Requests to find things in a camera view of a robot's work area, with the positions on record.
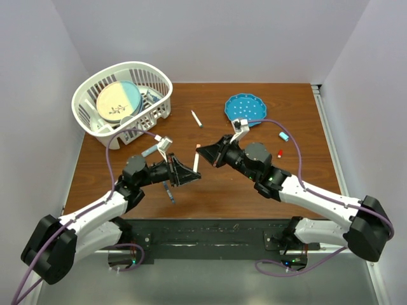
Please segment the white plastic dish basket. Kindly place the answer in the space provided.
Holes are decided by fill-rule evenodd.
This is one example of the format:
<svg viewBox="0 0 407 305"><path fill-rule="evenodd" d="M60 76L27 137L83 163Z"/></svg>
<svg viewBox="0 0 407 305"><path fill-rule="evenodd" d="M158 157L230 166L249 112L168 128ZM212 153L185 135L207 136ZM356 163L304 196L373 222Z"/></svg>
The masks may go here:
<svg viewBox="0 0 407 305"><path fill-rule="evenodd" d="M129 144L171 112L170 79L151 64L128 61L107 67L74 92L71 110L77 123L103 146Z"/></svg>

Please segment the blue dotted plate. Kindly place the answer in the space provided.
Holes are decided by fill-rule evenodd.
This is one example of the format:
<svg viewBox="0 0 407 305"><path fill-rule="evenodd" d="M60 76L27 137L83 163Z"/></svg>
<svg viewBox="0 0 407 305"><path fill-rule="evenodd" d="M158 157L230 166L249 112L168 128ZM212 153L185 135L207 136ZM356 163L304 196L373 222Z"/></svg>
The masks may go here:
<svg viewBox="0 0 407 305"><path fill-rule="evenodd" d="M230 121L246 119L249 127L260 124L267 116L267 106L257 96L249 93L239 93L231 96L224 105L224 113Z"/></svg>

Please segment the light blue pen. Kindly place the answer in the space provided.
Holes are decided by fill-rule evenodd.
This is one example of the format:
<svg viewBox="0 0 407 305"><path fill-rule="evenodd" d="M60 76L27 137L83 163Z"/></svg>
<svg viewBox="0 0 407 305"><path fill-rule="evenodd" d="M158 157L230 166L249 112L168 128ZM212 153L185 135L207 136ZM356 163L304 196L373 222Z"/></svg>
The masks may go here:
<svg viewBox="0 0 407 305"><path fill-rule="evenodd" d="M141 153L142 157L147 157L158 150L157 145L153 145Z"/></svg>

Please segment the white pen with teal tip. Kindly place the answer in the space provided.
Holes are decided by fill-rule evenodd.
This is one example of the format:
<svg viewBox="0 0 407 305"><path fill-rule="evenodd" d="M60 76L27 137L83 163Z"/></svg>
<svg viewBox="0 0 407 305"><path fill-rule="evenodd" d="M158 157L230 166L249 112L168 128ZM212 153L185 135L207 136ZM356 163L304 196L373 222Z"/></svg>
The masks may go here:
<svg viewBox="0 0 407 305"><path fill-rule="evenodd" d="M197 114L196 114L193 110L191 110L191 115L193 116L193 118L194 118L194 120L196 121L197 125L198 125L200 128L203 128L202 122L200 121L200 119L198 118Z"/></svg>

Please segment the white pen with orange tip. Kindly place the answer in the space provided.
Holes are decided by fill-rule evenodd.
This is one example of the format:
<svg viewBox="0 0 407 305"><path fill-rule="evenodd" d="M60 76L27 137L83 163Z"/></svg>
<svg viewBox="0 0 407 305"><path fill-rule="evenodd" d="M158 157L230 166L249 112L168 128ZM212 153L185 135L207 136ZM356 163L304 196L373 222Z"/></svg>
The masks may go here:
<svg viewBox="0 0 407 305"><path fill-rule="evenodd" d="M193 171L194 172L198 171L198 163L199 163L199 154L196 152L195 157L194 157L194 162L193 162Z"/></svg>

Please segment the cream and blue plate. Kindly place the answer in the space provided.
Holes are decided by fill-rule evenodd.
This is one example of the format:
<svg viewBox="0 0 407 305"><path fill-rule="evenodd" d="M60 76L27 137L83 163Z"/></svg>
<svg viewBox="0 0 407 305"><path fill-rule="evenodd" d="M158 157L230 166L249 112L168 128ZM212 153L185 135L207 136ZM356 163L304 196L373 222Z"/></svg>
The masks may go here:
<svg viewBox="0 0 407 305"><path fill-rule="evenodd" d="M98 95L96 110L109 123L119 123L125 116L134 116L142 109L142 95L130 81L116 81Z"/></svg>

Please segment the light blue eraser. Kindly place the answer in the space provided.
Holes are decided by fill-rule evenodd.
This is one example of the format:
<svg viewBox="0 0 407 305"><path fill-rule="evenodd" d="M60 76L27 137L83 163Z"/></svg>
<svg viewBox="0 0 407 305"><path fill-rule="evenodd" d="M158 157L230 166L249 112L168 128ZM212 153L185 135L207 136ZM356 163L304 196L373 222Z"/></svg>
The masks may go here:
<svg viewBox="0 0 407 305"><path fill-rule="evenodd" d="M284 132L280 132L279 137L285 142L287 142L289 140L289 136Z"/></svg>

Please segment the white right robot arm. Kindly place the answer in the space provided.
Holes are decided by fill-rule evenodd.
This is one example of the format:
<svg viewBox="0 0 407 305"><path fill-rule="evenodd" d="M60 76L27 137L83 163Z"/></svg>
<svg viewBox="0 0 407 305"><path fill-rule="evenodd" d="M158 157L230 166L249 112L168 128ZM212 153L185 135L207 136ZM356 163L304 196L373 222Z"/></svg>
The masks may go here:
<svg viewBox="0 0 407 305"><path fill-rule="evenodd" d="M272 164L272 155L259 142L240 148L231 135L217 143L197 148L212 166L229 165L254 183L264 198L306 208L324 220L293 218L283 234L287 248L304 243L326 243L349 249L365 261L377 262L394 230L381 203L372 196L351 198L302 182Z"/></svg>

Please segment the white cup in basket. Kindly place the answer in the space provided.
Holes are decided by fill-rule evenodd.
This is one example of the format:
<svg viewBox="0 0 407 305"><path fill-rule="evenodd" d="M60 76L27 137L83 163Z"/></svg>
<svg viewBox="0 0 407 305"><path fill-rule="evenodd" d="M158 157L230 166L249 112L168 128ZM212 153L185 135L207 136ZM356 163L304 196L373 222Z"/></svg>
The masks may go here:
<svg viewBox="0 0 407 305"><path fill-rule="evenodd" d="M131 121L134 117L133 116L125 116L124 118L121 119L120 125L124 126L126 125L129 121Z"/></svg>

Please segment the blue patterned pen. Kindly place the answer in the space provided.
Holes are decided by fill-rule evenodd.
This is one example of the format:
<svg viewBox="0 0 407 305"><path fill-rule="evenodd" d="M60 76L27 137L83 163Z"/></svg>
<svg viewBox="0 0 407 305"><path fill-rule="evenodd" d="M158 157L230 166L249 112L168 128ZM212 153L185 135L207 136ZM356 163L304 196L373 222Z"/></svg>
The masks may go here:
<svg viewBox="0 0 407 305"><path fill-rule="evenodd" d="M171 203L175 205L175 204L176 204L176 201L175 201L175 199L174 199L174 197L173 197L173 195L172 195L172 193L171 193L171 191L170 191L170 188L169 188L167 182L166 182L166 181L163 181L162 184L163 184L163 186L164 186L164 188L165 188L166 193L168 194L168 197L169 197Z"/></svg>

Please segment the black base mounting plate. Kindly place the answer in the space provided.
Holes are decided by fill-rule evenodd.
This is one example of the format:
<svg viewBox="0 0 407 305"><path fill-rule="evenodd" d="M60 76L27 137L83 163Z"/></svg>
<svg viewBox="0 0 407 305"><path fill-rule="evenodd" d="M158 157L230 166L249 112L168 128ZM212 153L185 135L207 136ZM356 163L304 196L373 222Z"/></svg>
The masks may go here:
<svg viewBox="0 0 407 305"><path fill-rule="evenodd" d="M121 219L118 248L108 250L110 267L129 269L158 259L270 259L302 270L319 243L294 237L294 219Z"/></svg>

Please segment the aluminium frame rail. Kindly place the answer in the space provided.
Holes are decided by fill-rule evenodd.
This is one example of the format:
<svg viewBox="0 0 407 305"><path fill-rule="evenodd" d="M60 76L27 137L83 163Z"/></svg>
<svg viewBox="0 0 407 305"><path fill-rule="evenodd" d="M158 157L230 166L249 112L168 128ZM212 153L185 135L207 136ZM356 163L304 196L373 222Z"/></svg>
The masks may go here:
<svg viewBox="0 0 407 305"><path fill-rule="evenodd" d="M322 128L324 130L324 134L326 137L326 142L328 144L329 153L331 155L331 160L333 162L336 178L338 181L338 185L340 188L340 192L344 195L349 195L347 184L345 182L345 178L343 175L343 170L341 168L340 160L338 157L338 153L335 146L335 141L333 139L333 135L331 133L330 125L328 122L328 117L325 112L324 103L321 96L320 85L311 85L312 93L314 95L315 103L317 106L317 110L321 119ZM371 262L364 263L368 270L369 281L373 285L373 293L378 301L378 304L382 304L383 297L381 295L381 291L377 292L376 288L378 288L378 280L376 276L375 264Z"/></svg>

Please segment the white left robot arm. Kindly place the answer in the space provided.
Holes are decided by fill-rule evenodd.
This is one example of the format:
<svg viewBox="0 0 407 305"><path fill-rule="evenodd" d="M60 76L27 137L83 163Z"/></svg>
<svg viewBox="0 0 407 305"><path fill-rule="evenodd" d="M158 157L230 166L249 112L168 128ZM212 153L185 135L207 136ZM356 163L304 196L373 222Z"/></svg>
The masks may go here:
<svg viewBox="0 0 407 305"><path fill-rule="evenodd" d="M86 207L65 216L43 217L37 224L21 254L45 282L53 285L63 279L76 262L101 248L127 248L130 231L114 223L141 202L144 186L168 181L182 186L200 179L196 170L182 164L174 154L149 166L141 155L127 163L113 189Z"/></svg>

